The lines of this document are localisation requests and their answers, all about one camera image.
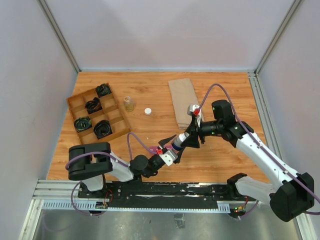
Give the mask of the white capped pill bottle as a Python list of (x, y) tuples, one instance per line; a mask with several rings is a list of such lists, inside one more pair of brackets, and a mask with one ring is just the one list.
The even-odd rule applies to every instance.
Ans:
[(187, 139), (190, 134), (187, 132), (179, 134), (172, 142), (171, 146), (174, 150), (180, 151), (183, 149), (182, 143)]

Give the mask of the white bottle cap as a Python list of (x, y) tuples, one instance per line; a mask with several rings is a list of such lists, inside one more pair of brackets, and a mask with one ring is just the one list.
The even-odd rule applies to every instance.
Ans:
[(147, 116), (149, 116), (149, 115), (152, 114), (152, 109), (149, 108), (149, 107), (147, 107), (147, 108), (144, 109), (144, 113), (145, 113)]

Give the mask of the pink weekly pill organizer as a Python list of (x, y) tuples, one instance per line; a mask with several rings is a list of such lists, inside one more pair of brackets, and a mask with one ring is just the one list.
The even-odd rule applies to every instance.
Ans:
[[(167, 150), (173, 148), (170, 144), (166, 144), (164, 147), (165, 147)], [(150, 151), (153, 151), (153, 152), (156, 152), (157, 149), (158, 149), (158, 146), (150, 146), (150, 147), (149, 147), (149, 150), (150, 150)]]

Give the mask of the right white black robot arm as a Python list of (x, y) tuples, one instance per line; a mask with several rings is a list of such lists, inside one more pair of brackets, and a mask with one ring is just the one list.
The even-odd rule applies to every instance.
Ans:
[(284, 222), (307, 213), (315, 204), (312, 176), (307, 172), (301, 174), (285, 164), (249, 125), (239, 120), (233, 113), (233, 105), (227, 100), (214, 101), (211, 107), (214, 120), (207, 122), (202, 121), (199, 105), (191, 104), (187, 108), (191, 122), (180, 146), (199, 148), (206, 137), (222, 137), (249, 157), (269, 180), (269, 183), (264, 183), (245, 173), (238, 173), (227, 180), (226, 193), (230, 199), (238, 200), (242, 196), (254, 198), (269, 205)]

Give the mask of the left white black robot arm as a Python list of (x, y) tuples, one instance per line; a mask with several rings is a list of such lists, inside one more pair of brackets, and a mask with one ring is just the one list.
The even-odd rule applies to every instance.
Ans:
[(137, 155), (130, 162), (117, 157), (108, 142), (76, 145), (69, 149), (69, 161), (65, 166), (68, 179), (79, 181), (82, 189), (87, 189), (96, 198), (107, 193), (105, 174), (110, 174), (120, 182), (129, 182), (140, 177), (149, 178), (158, 174), (163, 166), (178, 164), (183, 152), (182, 143), (189, 136), (181, 133), (159, 141), (159, 146), (149, 152), (152, 157)]

